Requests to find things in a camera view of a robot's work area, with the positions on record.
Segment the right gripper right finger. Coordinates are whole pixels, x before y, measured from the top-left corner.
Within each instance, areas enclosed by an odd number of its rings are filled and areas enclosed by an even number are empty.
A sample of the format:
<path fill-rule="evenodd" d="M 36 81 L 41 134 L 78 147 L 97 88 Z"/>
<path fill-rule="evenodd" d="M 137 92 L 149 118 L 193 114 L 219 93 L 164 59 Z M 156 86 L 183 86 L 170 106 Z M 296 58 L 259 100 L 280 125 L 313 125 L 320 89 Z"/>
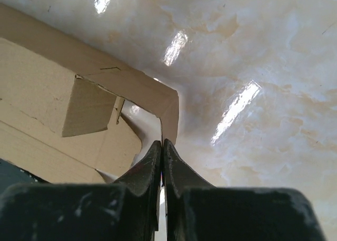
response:
<path fill-rule="evenodd" d="M 325 240 L 298 190 L 215 187 L 165 140 L 162 150 L 168 240 Z"/>

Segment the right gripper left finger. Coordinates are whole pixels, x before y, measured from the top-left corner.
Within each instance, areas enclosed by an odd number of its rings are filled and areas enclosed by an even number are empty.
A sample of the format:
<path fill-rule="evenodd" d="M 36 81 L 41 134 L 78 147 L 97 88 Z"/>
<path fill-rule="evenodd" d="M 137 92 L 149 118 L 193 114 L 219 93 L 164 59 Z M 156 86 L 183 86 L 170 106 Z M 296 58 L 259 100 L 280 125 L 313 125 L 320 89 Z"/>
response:
<path fill-rule="evenodd" d="M 16 184 L 1 195 L 1 240 L 153 240 L 161 143 L 110 184 Z"/>

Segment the brown cardboard box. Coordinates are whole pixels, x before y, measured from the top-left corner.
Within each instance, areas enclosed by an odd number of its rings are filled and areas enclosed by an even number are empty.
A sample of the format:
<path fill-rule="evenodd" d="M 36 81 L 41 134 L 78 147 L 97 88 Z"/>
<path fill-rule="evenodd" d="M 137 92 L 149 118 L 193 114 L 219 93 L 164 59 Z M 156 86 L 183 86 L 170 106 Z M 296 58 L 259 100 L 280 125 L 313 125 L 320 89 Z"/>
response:
<path fill-rule="evenodd" d="M 1 5 L 1 158 L 50 183 L 106 183 L 141 141 L 129 101 L 176 141 L 177 91 L 111 55 Z"/>

